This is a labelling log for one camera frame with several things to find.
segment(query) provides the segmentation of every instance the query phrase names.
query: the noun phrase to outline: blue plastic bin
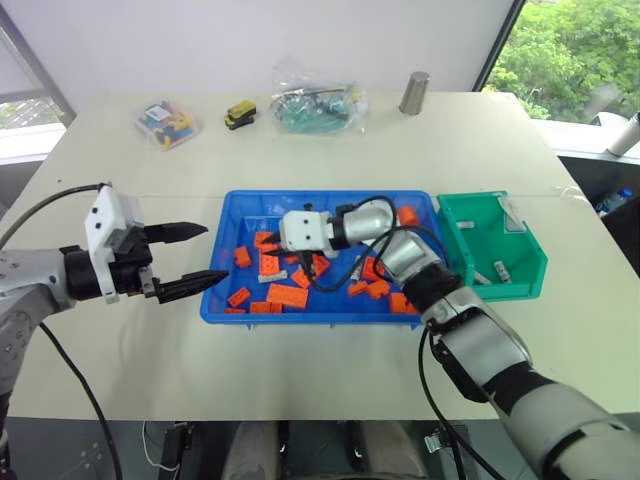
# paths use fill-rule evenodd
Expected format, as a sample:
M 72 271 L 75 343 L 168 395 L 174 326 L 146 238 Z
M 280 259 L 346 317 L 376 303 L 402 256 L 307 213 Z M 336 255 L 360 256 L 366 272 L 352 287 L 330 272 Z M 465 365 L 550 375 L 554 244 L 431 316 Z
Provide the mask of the blue plastic bin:
M 285 307 L 281 314 L 226 314 L 227 298 L 242 287 L 247 287 L 251 298 L 242 305 L 248 312 L 249 302 L 264 301 L 269 283 L 258 282 L 258 253 L 253 246 L 257 231 L 278 231 L 278 221 L 289 210 L 303 210 L 306 203 L 313 205 L 315 211 L 329 211 L 335 214 L 339 205 L 355 204 L 372 195 L 387 195 L 393 199 L 397 208 L 410 205 L 415 208 L 421 225 L 430 228 L 438 236 L 440 228 L 431 198 L 420 191 L 251 191 L 235 190 L 227 193 L 218 234 L 211 256 L 212 270 L 228 270 L 229 276 L 218 285 L 209 288 L 202 298 L 200 315 L 208 323 L 254 325 L 264 323 L 324 323 L 324 324 L 407 324 L 417 326 L 418 315 L 390 313 L 388 297 L 373 300 L 366 293 L 349 297 L 347 282 L 340 290 L 323 293 L 313 288 L 309 291 L 309 300 L 305 310 Z M 431 248 L 440 251 L 430 239 L 423 235 Z M 233 251 L 246 246 L 251 255 L 252 265 L 237 268 L 233 261 Z M 334 284 L 353 265 L 356 255 L 365 250 L 364 246 L 340 251 L 337 258 L 331 259 L 331 266 L 318 279 L 321 285 Z M 281 269 L 291 274 L 298 263 L 288 264 L 280 261 Z M 278 281 L 283 285 L 297 286 L 291 278 Z M 392 291 L 399 291 L 393 286 Z

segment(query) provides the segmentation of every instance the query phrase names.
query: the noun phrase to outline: green tray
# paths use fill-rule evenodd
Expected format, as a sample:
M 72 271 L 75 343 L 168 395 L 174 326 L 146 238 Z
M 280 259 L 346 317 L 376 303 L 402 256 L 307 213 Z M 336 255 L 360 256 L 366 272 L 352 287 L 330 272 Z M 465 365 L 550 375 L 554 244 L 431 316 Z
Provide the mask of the green tray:
M 507 232 L 509 216 L 498 201 L 506 195 L 500 191 L 438 196 L 438 220 L 451 266 L 462 275 L 464 284 L 485 300 L 536 298 L 542 290 L 547 256 L 525 222 L 524 232 Z M 461 229 L 458 222 L 474 222 L 474 227 Z M 504 263 L 513 283 L 500 280 L 493 265 L 498 260 Z M 474 282 L 476 271 L 492 285 Z

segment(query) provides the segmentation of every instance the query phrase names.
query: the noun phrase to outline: orange lego brick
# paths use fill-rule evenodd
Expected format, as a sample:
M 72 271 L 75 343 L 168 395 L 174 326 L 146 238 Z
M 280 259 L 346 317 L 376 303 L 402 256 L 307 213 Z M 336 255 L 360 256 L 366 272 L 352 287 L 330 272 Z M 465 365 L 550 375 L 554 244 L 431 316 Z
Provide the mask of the orange lego brick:
M 233 251 L 235 263 L 240 268 L 246 268 L 251 266 L 251 257 L 249 256 L 249 250 L 247 247 L 238 247 Z
M 347 287 L 347 294 L 350 297 L 355 297 L 356 295 L 361 294 L 362 292 L 366 292 L 367 291 L 367 286 L 369 284 L 367 282 L 356 282 L 356 283 L 352 283 L 351 285 L 349 285 Z
M 389 309 L 391 313 L 407 313 L 407 297 L 402 293 L 390 294 Z
M 400 220 L 402 225 L 420 225 L 418 212 L 416 212 L 416 209 L 410 205 L 399 208 L 397 214 L 398 220 Z
M 260 254 L 260 275 L 275 275 L 280 273 L 280 260 L 272 255 Z
M 329 260 L 322 255 L 313 254 L 313 270 L 316 278 L 322 275 L 329 268 Z
M 236 293 L 227 298 L 227 302 L 229 302 L 229 305 L 231 305 L 233 308 L 236 308 L 241 303 L 247 301 L 250 296 L 251 293 L 249 292 L 249 290 L 247 290 L 246 287 L 242 287 Z
M 377 282 L 367 285 L 367 292 L 369 292 L 369 296 L 375 300 L 388 295 L 390 290 L 391 286 L 384 280 L 378 280 Z
M 410 315 L 420 315 L 420 312 L 409 301 L 407 301 L 407 311 L 406 311 L 406 313 L 408 313 Z
M 250 313 L 271 313 L 270 302 L 251 302 L 249 305 Z
M 309 290 L 298 287 L 287 287 L 272 283 L 269 285 L 267 292 L 267 300 L 273 303 L 281 303 L 289 307 L 305 308 L 307 306 L 307 298 Z
M 311 285 L 311 282 L 304 274 L 301 267 L 298 267 L 298 270 L 293 272 L 293 275 L 291 275 L 291 280 L 293 280 L 301 288 L 309 288 L 309 286 Z
M 270 237 L 272 234 L 272 232 L 256 232 L 255 237 L 253 237 L 253 246 L 260 252 L 275 250 L 278 248 L 275 243 L 262 243 L 263 240 Z
M 374 257 L 365 258 L 364 264 L 362 265 L 362 274 L 360 275 L 360 278 L 363 278 L 365 280 L 371 280 L 372 282 L 377 282 L 378 280 L 380 280 L 380 277 L 378 277 L 373 271 L 374 261 L 375 261 Z M 378 262 L 377 270 L 380 273 L 380 275 L 384 275 L 384 268 L 382 268 L 382 263 Z

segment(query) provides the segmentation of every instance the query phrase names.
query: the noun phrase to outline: white table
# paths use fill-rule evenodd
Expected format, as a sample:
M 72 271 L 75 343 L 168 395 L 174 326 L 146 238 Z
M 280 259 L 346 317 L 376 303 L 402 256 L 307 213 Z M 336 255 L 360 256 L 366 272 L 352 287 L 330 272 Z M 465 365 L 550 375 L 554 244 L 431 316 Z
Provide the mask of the white table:
M 542 295 L 494 303 L 528 344 L 536 367 L 613 412 L 640 410 L 640 282 L 591 207 L 560 197 L 574 185 L 509 96 L 436 94 L 405 117 L 398 95 L 371 96 L 364 135 L 293 136 L 265 114 L 229 132 L 242 96 L 170 96 L 204 130 L 156 153 L 131 124 L 153 96 L 112 95 L 80 115 L 3 220 L 62 188 L 101 180 L 140 198 L 147 223 L 194 221 L 210 233 L 154 246 L 163 280 L 205 268 L 225 193 L 236 188 L 420 189 L 432 195 L 505 189 L 549 257 Z M 258 102 L 264 112 L 267 98 Z M 33 218 L 9 247 L 84 242 L 93 195 Z M 55 219 L 47 223 L 46 218 Z M 430 419 L 418 382 L 419 330 L 389 326 L 209 325 L 200 297 L 158 305 L 123 298 L 79 303 L 48 319 L 112 419 Z M 434 360 L 426 371 L 451 418 L 491 418 L 464 400 Z M 76 379 L 37 333 L 10 413 L 94 418 Z

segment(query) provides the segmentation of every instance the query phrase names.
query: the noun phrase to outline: silver cylinder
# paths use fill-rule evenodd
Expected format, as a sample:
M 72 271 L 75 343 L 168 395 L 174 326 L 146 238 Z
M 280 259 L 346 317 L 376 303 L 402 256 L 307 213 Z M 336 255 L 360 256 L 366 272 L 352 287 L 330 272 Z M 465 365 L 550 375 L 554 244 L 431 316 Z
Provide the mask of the silver cylinder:
M 607 148 L 617 157 L 627 153 L 631 147 L 640 142 L 640 113 L 636 113 L 629 119 L 629 123 L 614 142 Z
M 418 115 L 422 111 L 424 94 L 429 84 L 429 74 L 427 72 L 413 72 L 409 77 L 409 83 L 404 91 L 400 111 L 405 115 Z

